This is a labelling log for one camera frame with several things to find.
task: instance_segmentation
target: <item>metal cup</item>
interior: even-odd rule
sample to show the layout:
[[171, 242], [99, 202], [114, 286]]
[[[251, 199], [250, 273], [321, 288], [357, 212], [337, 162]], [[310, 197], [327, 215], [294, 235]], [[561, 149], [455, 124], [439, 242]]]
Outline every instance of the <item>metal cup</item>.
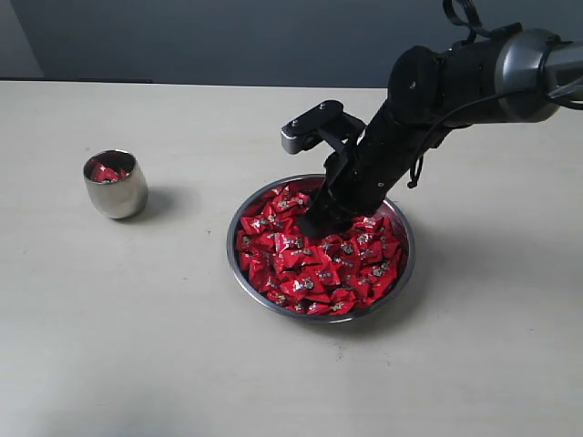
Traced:
[[[123, 169], [128, 174], [117, 181], [94, 182], [95, 166]], [[90, 158], [83, 166], [85, 184], [91, 202], [110, 219], [125, 219], [138, 214], [148, 201], [148, 185], [136, 158], [123, 150], [107, 150]]]

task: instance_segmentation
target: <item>table surface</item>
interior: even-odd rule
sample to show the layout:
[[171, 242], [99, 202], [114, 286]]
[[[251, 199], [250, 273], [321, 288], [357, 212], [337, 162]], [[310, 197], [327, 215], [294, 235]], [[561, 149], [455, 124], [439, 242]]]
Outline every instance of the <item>table surface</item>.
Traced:
[[[225, 253], [233, 213], [321, 172], [279, 127], [383, 90], [0, 83], [0, 435], [575, 436], [583, 428], [583, 118], [472, 127], [391, 192], [418, 259], [386, 310], [264, 309]], [[133, 152], [147, 210], [91, 206], [82, 166]]]

